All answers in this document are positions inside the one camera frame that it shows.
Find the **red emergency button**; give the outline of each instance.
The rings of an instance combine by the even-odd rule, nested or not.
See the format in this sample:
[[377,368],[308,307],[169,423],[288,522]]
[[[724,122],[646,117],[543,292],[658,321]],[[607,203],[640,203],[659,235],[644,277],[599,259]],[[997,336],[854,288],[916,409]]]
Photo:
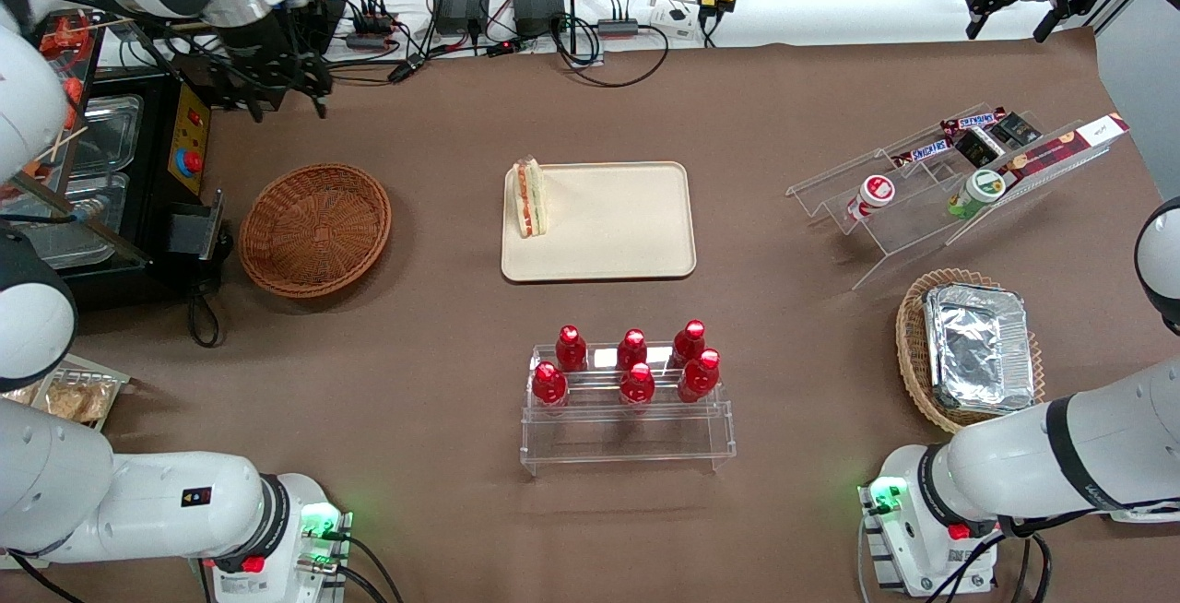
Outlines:
[[244,570],[248,573],[261,573],[263,566],[266,565],[267,565],[267,558],[258,557],[257,555],[242,559],[242,570]]
[[205,166],[201,153],[195,152],[195,150],[176,150],[172,162],[176,163],[176,169],[181,170],[181,175],[185,175],[185,177],[195,177]]
[[971,538],[971,527],[966,525],[951,525],[946,527],[946,532],[951,535],[951,540],[963,540],[964,538]]

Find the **wicker basket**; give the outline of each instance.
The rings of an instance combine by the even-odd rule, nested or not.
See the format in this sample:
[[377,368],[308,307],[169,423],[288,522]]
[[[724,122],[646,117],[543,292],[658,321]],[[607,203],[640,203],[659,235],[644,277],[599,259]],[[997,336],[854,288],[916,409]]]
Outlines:
[[[923,296],[939,284],[966,283],[982,284],[988,288],[999,288],[999,284],[991,278],[976,274],[976,271],[964,271],[962,268],[939,268],[920,276],[918,281],[910,284],[910,291],[905,293],[902,300],[902,308],[897,312],[897,360],[902,367],[902,379],[905,381],[905,389],[910,393],[914,405],[927,419],[956,434],[962,427],[995,419],[991,414],[981,414],[977,411],[946,409],[935,400],[933,389],[930,385],[930,349],[926,346],[926,313],[923,308]],[[1036,343],[1036,337],[1029,333],[1029,356],[1032,360],[1032,385],[1036,402],[1044,399],[1044,367],[1041,366],[1041,347]]]
[[323,296],[376,262],[392,221],[385,188],[365,171],[301,166],[270,182],[242,222],[242,267],[278,296]]

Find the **brown table surface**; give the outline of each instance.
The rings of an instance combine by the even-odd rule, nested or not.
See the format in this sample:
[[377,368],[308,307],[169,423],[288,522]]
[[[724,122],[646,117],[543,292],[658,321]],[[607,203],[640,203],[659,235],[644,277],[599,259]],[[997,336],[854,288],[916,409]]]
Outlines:
[[[610,55],[603,71],[624,78],[655,58]],[[898,376],[893,317],[914,276],[972,268],[1020,291],[1050,396],[1175,352],[1132,263],[1159,196],[1130,140],[1018,219],[858,293],[848,289],[871,262],[784,196],[981,101],[1031,109],[1049,125],[1112,112],[1087,31],[1044,45],[675,52],[629,90],[578,85],[557,64],[438,61],[401,86],[339,87],[327,120],[295,94],[261,125],[244,112],[216,116],[205,184],[224,188],[234,221],[283,171],[354,163],[388,188],[394,232],[360,283],[312,304],[267,295],[231,260],[212,301],[228,330],[216,350],[189,341],[182,306],[86,314],[76,353],[143,380],[107,424],[114,447],[236,453],[261,471],[316,478],[356,512],[356,536],[384,556],[408,603],[852,602],[854,486],[893,448],[946,439]],[[696,271],[509,283],[503,178],[524,153],[683,163]],[[716,474],[693,464],[564,466],[531,480],[518,447],[532,343],[565,322],[590,340],[625,327],[670,337],[691,317],[725,359],[738,457]],[[1047,538],[1050,601],[1175,601],[1173,527],[1087,518]],[[1007,601],[1017,549],[1002,550],[998,591],[972,599]],[[48,572],[91,603],[201,598],[181,559]],[[0,594],[55,601],[20,573],[0,573]]]

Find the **green indicator light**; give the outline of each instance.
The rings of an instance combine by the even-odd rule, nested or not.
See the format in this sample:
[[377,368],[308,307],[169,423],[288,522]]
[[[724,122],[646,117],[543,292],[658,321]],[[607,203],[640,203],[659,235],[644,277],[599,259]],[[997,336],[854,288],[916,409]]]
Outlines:
[[336,506],[324,502],[308,504],[303,507],[303,512],[300,516],[300,525],[303,527],[303,531],[315,537],[335,530],[339,523],[340,511],[336,510]]
[[898,499],[905,492],[905,479],[897,477],[881,477],[868,486],[868,493],[878,505],[900,509],[902,502]]

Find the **sandwich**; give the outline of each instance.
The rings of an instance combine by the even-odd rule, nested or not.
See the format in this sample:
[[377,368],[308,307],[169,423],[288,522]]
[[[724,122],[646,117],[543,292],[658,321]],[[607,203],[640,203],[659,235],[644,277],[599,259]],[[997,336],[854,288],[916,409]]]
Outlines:
[[549,209],[545,209],[545,178],[537,159],[520,158],[513,166],[512,179],[517,224],[520,237],[538,237],[549,230]]

